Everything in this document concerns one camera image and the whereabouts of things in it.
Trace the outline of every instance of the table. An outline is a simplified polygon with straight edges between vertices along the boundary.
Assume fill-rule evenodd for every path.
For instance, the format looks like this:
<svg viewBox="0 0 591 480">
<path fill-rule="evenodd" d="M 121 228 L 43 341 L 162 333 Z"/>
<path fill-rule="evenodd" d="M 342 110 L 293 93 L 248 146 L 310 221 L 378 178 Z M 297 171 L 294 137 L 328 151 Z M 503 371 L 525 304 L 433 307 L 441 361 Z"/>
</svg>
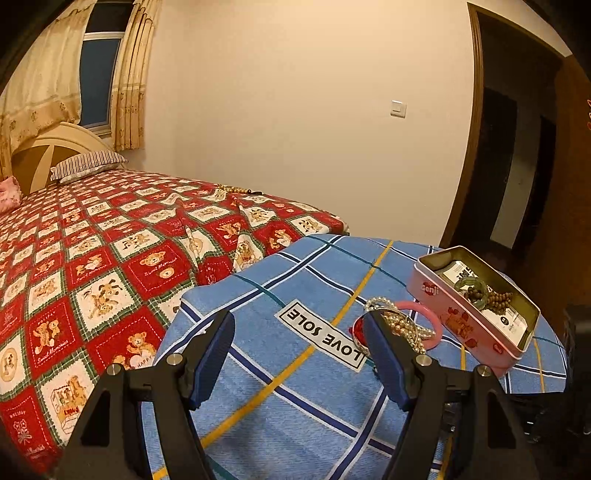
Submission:
<svg viewBox="0 0 591 480">
<path fill-rule="evenodd" d="M 183 295 L 157 359 L 182 351 L 221 308 L 230 309 L 236 320 L 234 343 L 212 396 L 192 413 L 219 479 L 381 477 L 406 414 L 389 401 L 371 360 L 355 368 L 344 354 L 332 347 L 319 350 L 275 315 L 299 300 L 320 317 L 315 322 L 324 319 L 349 337 L 367 299 L 413 300 L 405 286 L 414 262 L 434 250 L 384 239 L 313 235 Z M 428 325 L 420 316 L 417 322 Z M 446 330 L 429 354 L 447 367 L 471 370 L 478 364 Z M 564 350 L 541 317 L 534 341 L 501 384 L 512 393 L 562 391 L 565 372 Z M 144 404 L 142 413 L 154 478 L 166 478 L 152 405 Z M 440 474 L 445 444 L 442 438 L 430 479 Z"/>
</svg>

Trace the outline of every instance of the beige curtain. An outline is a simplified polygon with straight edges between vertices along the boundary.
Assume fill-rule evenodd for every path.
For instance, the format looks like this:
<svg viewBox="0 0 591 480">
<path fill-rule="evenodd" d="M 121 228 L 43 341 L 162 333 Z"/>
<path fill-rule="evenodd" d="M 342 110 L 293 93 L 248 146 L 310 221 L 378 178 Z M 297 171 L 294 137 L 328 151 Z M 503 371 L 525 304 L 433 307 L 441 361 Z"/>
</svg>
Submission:
<svg viewBox="0 0 591 480">
<path fill-rule="evenodd" d="M 144 146 L 145 90 L 152 37 L 161 0 L 135 0 L 119 47 L 111 91 L 111 133 L 116 151 Z"/>
<path fill-rule="evenodd" d="M 12 153 L 41 130 L 78 123 L 80 53 L 96 0 L 75 0 L 29 48 L 0 94 L 0 173 L 12 174 Z"/>
</svg>

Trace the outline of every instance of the wooden door frame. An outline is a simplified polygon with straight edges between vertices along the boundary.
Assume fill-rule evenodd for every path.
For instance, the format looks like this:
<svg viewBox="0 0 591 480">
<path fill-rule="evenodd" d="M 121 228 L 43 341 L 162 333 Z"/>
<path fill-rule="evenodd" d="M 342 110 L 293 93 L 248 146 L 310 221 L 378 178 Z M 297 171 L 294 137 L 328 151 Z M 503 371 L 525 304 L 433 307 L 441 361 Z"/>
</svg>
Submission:
<svg viewBox="0 0 591 480">
<path fill-rule="evenodd" d="M 550 50 L 555 54 L 561 61 L 564 60 L 558 50 L 551 45 L 547 44 L 540 37 L 537 37 L 529 30 L 526 30 L 522 26 L 502 17 L 486 8 L 479 7 L 478 5 L 467 3 L 468 13 L 470 15 L 470 27 L 472 28 L 472 46 L 474 52 L 474 90 L 472 93 L 472 117 L 470 119 L 470 130 L 468 133 L 468 143 L 466 146 L 466 156 L 464 157 L 464 166 L 462 167 L 462 173 L 460 174 L 460 181 L 457 186 L 456 198 L 453 201 L 452 210 L 447 220 L 447 225 L 443 231 L 443 236 L 439 242 L 439 246 L 442 248 L 448 248 L 452 244 L 453 235 L 456 232 L 457 225 L 460 221 L 460 215 L 464 208 L 468 189 L 470 187 L 470 181 L 472 180 L 472 173 L 474 172 L 474 162 L 476 161 L 476 154 L 478 152 L 478 139 L 480 136 L 480 121 L 482 119 L 482 101 L 484 97 L 484 61 L 482 57 L 482 37 L 480 33 L 480 22 L 478 15 L 487 15 L 492 17 L 510 27 L 527 35 L 543 47 Z"/>
</svg>

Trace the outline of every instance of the screw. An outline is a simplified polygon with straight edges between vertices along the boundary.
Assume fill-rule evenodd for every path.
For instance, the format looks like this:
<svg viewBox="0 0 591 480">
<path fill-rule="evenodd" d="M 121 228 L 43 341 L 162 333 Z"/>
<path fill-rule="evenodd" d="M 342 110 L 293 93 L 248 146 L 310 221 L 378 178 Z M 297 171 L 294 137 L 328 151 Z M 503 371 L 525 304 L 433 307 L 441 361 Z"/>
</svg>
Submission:
<svg viewBox="0 0 591 480">
<path fill-rule="evenodd" d="M 422 353 L 421 355 L 417 355 L 417 357 L 415 358 L 415 361 L 421 365 L 421 367 L 428 367 L 429 365 L 431 365 L 433 363 L 433 360 L 431 359 L 430 356 L 425 355 L 424 353 Z"/>
<path fill-rule="evenodd" d="M 180 353 L 171 353 L 166 357 L 166 363 L 174 367 L 183 361 L 183 356 Z"/>
<path fill-rule="evenodd" d="M 107 367 L 107 374 L 108 375 L 115 376 L 119 372 L 121 372 L 121 365 L 119 365 L 119 364 L 110 364 Z"/>
<path fill-rule="evenodd" d="M 492 375 L 492 370 L 488 365 L 478 365 L 476 371 L 481 377 L 490 377 Z"/>
</svg>

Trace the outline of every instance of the window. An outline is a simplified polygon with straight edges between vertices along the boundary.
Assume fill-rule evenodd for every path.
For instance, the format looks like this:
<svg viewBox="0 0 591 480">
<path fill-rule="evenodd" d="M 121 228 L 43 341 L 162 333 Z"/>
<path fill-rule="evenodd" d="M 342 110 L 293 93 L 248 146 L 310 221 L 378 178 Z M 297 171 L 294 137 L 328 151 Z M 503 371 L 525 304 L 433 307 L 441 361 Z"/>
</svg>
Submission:
<svg viewBox="0 0 591 480">
<path fill-rule="evenodd" d="M 80 126 L 97 135 L 111 133 L 113 73 L 132 8 L 132 0 L 99 0 L 86 26 L 80 56 Z"/>
</svg>

